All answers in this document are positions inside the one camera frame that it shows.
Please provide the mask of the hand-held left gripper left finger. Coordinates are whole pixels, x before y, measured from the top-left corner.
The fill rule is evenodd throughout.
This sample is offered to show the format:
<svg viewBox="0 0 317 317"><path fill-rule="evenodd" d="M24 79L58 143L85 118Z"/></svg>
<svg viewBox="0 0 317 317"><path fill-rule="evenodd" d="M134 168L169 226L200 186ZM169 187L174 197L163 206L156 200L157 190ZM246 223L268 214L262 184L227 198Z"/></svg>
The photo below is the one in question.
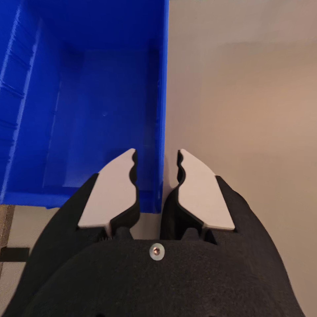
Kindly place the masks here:
<svg viewBox="0 0 317 317"><path fill-rule="evenodd" d="M129 149L106 164L98 173L79 228L104 228L108 237L140 218L140 196L136 185L137 150Z"/></svg>

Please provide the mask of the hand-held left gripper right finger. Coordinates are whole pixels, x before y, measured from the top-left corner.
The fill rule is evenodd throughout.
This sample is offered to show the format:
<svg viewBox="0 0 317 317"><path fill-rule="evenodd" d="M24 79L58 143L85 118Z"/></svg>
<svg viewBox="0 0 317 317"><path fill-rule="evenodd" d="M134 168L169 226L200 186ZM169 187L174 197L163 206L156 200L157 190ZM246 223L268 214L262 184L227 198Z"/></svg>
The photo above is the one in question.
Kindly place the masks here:
<svg viewBox="0 0 317 317"><path fill-rule="evenodd" d="M185 149L178 150L176 164L178 185L166 198L160 239L181 240L189 228L202 240L212 240L214 229L234 231L215 173Z"/></svg>

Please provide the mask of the blue plastic bin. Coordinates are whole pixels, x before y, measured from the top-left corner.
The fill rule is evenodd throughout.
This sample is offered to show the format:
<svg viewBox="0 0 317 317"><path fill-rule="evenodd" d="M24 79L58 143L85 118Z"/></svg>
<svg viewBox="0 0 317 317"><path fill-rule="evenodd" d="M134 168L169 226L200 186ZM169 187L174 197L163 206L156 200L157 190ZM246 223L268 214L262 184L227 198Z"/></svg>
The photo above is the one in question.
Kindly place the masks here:
<svg viewBox="0 0 317 317"><path fill-rule="evenodd" d="M0 1L1 204L61 207L137 150L160 213L169 1Z"/></svg>

